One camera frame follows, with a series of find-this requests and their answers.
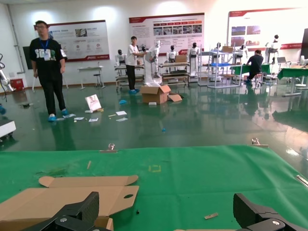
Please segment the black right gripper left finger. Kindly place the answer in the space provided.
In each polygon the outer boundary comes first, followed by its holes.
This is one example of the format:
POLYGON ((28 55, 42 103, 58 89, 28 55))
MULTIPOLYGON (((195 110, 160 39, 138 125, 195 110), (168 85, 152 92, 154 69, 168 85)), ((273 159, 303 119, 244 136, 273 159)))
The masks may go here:
POLYGON ((98 231, 99 193, 91 192, 85 200, 67 204, 52 218, 26 228, 26 231, 98 231))

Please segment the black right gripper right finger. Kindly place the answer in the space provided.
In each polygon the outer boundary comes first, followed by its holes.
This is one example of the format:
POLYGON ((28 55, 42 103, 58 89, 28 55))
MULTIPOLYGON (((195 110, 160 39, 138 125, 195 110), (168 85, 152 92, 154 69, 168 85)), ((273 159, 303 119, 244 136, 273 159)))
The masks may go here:
POLYGON ((273 208, 252 203, 241 193, 233 195, 233 216, 242 231, 306 230, 287 221, 273 208))

